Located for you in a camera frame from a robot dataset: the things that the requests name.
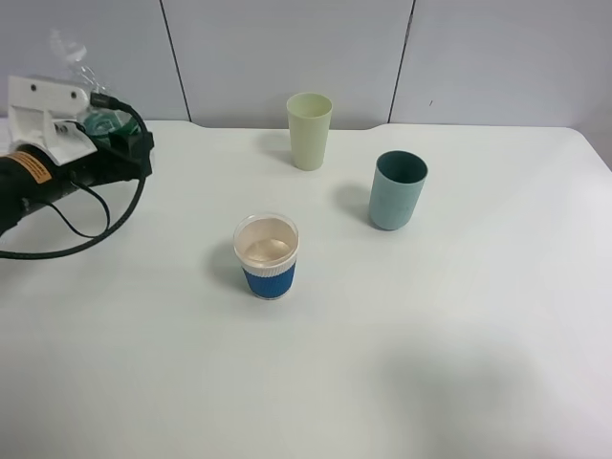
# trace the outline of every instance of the green object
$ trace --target green object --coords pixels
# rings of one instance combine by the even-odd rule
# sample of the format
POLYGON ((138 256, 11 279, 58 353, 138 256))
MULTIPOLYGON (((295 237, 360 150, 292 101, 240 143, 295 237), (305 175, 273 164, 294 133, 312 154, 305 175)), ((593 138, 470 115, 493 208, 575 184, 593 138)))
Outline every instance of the green object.
POLYGON ((92 111, 83 121, 85 132, 93 139, 108 142, 112 132, 123 137, 129 137, 138 131, 138 124, 132 117, 121 118, 121 112, 97 109, 92 111))
POLYGON ((319 169, 325 156, 332 101, 321 94, 296 94, 287 100, 287 112, 295 166, 319 169))
POLYGON ((398 230, 412 216, 427 176, 427 165, 407 151, 389 151, 376 161, 370 219, 383 230, 398 230))

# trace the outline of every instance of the white bracket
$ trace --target white bracket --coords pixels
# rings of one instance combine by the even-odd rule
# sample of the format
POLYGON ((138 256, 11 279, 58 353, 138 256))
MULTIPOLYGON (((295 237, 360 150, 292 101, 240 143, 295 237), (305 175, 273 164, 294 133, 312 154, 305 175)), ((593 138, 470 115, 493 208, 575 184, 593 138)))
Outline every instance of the white bracket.
POLYGON ((87 136, 71 123, 89 107, 87 92, 70 81, 44 77, 9 77, 11 151, 27 143, 45 151, 57 165, 71 163, 96 151, 87 136))

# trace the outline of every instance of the plastic bag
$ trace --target plastic bag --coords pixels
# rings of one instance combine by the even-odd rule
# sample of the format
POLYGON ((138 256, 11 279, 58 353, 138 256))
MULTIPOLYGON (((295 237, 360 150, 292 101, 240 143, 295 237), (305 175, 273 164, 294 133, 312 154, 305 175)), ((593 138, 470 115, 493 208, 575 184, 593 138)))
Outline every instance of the plastic bag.
MULTIPOLYGON (((53 54, 71 72, 73 81, 84 84, 90 91, 114 96, 86 64, 85 45, 57 29, 51 30, 49 44, 53 54)), ((138 130, 136 121, 128 114, 101 108, 89 107, 77 120, 85 127, 88 136, 103 141, 108 140, 108 134, 111 132, 127 137, 138 130)))

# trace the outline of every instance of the black cable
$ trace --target black cable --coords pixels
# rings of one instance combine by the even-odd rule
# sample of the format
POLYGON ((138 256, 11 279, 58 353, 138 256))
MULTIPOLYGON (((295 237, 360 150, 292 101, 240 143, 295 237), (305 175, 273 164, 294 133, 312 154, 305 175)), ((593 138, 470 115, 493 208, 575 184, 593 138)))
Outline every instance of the black cable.
MULTIPOLYGON (((142 117, 130 105, 123 103, 117 100, 116 98, 111 98, 104 94, 98 93, 91 94, 90 103, 92 104, 92 106, 95 107, 109 108, 111 110, 120 110, 131 115, 140 127, 141 134, 143 136, 149 134, 148 130, 146 129, 146 125, 142 120, 142 117)), ((112 235, 119 228, 121 228, 123 224, 127 221, 127 219, 130 218, 132 213, 134 213, 134 210, 136 209, 136 206, 138 205, 138 202, 141 199, 142 192, 144 191, 145 182, 146 169, 143 167, 141 169, 141 176, 138 181, 138 186, 136 187, 134 197, 132 198, 132 201, 130 202, 129 206, 127 207, 123 215, 120 217, 120 219, 117 220, 117 222, 115 222, 115 224, 111 228, 107 229, 99 236, 96 236, 83 244, 74 246, 71 249, 65 249, 63 251, 46 251, 41 253, 19 253, 14 251, 0 251, 0 258, 6 258, 10 260, 50 260, 53 258, 61 258, 63 256, 73 255, 75 253, 79 253, 80 251, 85 251, 94 247, 96 244, 99 244, 104 239, 112 235)))
MULTIPOLYGON (((82 185, 82 184, 79 184, 77 182, 73 182, 73 185, 76 186, 79 189, 82 189, 86 193, 91 194, 102 205, 102 208, 104 209, 104 214, 106 216, 106 227, 104 228, 104 231, 100 233, 100 234, 103 234, 111 226, 111 210, 110 210, 110 208, 108 208, 108 205, 106 204, 106 201, 104 201, 104 199, 99 194, 97 194, 93 189, 91 189, 90 187, 88 187, 86 185, 82 185)), ((52 208, 53 210, 55 210, 55 212, 57 212, 57 215, 60 216, 60 218, 64 221, 66 226, 74 234, 76 234, 76 235, 78 235, 80 237, 84 237, 86 239, 94 239, 96 237, 96 236, 89 236, 89 235, 87 235, 87 234, 85 234, 83 232, 80 232, 78 229, 76 229, 75 226, 72 223, 70 223, 70 221, 61 212, 61 210, 59 210, 59 208, 57 208, 57 206, 55 204, 53 204, 53 203, 51 203, 49 201, 45 201, 43 199, 31 199, 30 201, 32 201, 33 203, 42 204, 43 206, 47 206, 48 208, 52 208)))

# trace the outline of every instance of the orange warning label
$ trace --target orange warning label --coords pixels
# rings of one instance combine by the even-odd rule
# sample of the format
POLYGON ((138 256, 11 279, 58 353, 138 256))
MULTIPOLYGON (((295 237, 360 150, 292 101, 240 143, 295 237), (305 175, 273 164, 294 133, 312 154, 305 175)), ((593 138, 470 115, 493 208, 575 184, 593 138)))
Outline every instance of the orange warning label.
POLYGON ((51 174, 47 170, 47 167, 45 167, 43 163, 41 163, 30 153, 26 153, 25 151, 15 151, 10 153, 7 158, 11 158, 13 161, 17 161, 23 165, 39 185, 51 180, 51 174))

